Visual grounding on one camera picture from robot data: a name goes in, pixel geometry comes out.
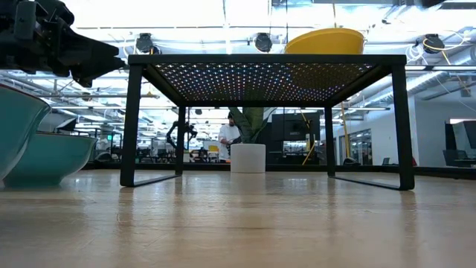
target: person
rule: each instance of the person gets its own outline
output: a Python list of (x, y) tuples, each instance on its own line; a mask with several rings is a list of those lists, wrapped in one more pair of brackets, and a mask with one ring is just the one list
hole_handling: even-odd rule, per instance
[(230, 160), (230, 151), (227, 146), (233, 143), (233, 140), (239, 138), (239, 129), (235, 125), (233, 120), (233, 115), (231, 112), (228, 113), (228, 124), (223, 125), (220, 128), (220, 133), (218, 134), (218, 141), (220, 142), (219, 147), (219, 160), (221, 163), (226, 163), (227, 160)]

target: yellow bowl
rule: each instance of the yellow bowl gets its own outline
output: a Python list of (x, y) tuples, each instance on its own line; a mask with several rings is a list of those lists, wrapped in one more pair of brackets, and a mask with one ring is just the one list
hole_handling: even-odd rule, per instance
[(364, 36), (345, 28), (329, 28), (305, 33), (294, 38), (286, 54), (362, 54)]

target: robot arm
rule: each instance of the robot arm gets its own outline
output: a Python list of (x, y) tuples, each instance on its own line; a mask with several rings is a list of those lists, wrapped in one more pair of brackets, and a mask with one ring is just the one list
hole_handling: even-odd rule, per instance
[[(173, 122), (172, 127), (170, 128), (169, 132), (167, 132), (166, 137), (167, 137), (167, 142), (172, 145), (173, 149), (177, 149), (177, 145), (173, 142), (172, 137), (170, 136), (173, 132), (173, 130), (179, 125), (178, 121)], [(198, 132), (193, 130), (193, 125), (188, 124), (188, 122), (185, 123), (185, 132), (190, 133), (190, 137), (188, 141), (190, 141), (192, 138), (196, 138), (196, 135)]]

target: white wall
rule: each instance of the white wall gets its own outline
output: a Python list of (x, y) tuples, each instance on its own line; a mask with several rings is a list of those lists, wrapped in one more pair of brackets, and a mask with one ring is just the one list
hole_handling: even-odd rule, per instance
[[(348, 121), (347, 132), (356, 133), (370, 129), (372, 133), (372, 161), (374, 165), (381, 165), (385, 157), (390, 157), (390, 163), (398, 163), (398, 151), (396, 147), (395, 111), (393, 105), (388, 111), (372, 111), (364, 116), (363, 121)], [(410, 112), (410, 129), (413, 155), (418, 162), (419, 148), (417, 142), (417, 127), (415, 118), (414, 98), (408, 99)], [(334, 127), (334, 137), (339, 139), (344, 135), (343, 127)], [(325, 138), (325, 131), (321, 131), (321, 138)]]
[(445, 121), (450, 118), (476, 118), (471, 111), (458, 102), (416, 102), (416, 128), (418, 130), (419, 165), (445, 167), (443, 150), (446, 148)]

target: desk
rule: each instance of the desk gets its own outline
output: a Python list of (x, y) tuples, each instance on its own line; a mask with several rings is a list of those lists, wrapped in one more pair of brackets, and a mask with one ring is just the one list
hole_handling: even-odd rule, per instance
[[(135, 187), (181, 176), (186, 107), (298, 106), (324, 108), (326, 140), (333, 140), (332, 108), (391, 74), (400, 186), (337, 177), (334, 144), (327, 143), (327, 174), (394, 190), (414, 188), (404, 55), (170, 54), (130, 55), (120, 184)], [(134, 181), (142, 77), (178, 106), (176, 173)]]
[(465, 168), (471, 168), (473, 165), (476, 165), (476, 159), (456, 159), (454, 160), (456, 163), (465, 165)]

